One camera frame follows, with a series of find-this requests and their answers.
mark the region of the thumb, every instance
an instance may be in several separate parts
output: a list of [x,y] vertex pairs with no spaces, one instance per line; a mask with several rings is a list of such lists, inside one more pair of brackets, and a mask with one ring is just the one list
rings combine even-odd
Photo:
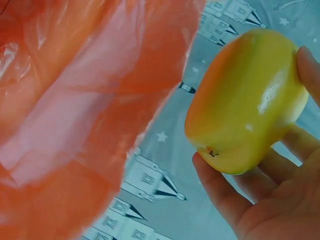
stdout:
[[298,50],[296,62],[301,82],[320,107],[320,63],[305,46]]

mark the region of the hand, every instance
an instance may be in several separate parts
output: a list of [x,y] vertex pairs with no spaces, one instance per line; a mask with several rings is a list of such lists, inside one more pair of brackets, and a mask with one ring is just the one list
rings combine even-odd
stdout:
[[[320,106],[320,64],[306,47],[297,53],[300,79]],[[239,240],[320,239],[320,141],[295,126],[283,138],[303,163],[271,150],[252,171],[234,176],[255,204],[240,195],[199,154],[193,164],[213,205]]]

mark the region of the tower print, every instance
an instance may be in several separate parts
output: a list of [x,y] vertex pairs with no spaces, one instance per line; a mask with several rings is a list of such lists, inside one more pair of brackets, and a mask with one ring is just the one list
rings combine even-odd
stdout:
[[146,221],[131,204],[115,198],[83,236],[88,240],[172,240],[136,220]]
[[121,189],[150,202],[168,198],[187,200],[178,192],[168,173],[140,153],[140,148],[137,148],[127,159]]
[[266,28],[266,26],[261,22],[256,9],[251,7],[249,3],[244,0],[209,2],[206,4],[205,11],[217,18],[225,15],[242,24]]
[[208,12],[206,7],[201,15],[198,33],[219,46],[224,46],[239,34],[229,23],[226,23]]
[[243,0],[208,2],[201,16],[198,33],[219,46],[225,46],[239,35],[231,24],[220,19],[222,16],[242,24],[266,28],[257,11]]

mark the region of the yellow bell pepper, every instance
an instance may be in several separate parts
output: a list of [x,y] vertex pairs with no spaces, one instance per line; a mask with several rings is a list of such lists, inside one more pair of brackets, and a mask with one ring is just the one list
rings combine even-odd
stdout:
[[298,119],[309,94],[297,72],[297,50],[282,34],[259,28],[213,60],[184,126],[213,168],[231,175],[251,170]]

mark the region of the plastic bag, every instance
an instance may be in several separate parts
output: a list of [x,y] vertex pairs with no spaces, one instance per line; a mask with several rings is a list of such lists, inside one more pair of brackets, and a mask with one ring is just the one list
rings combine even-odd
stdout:
[[0,235],[64,240],[120,190],[204,0],[0,0]]

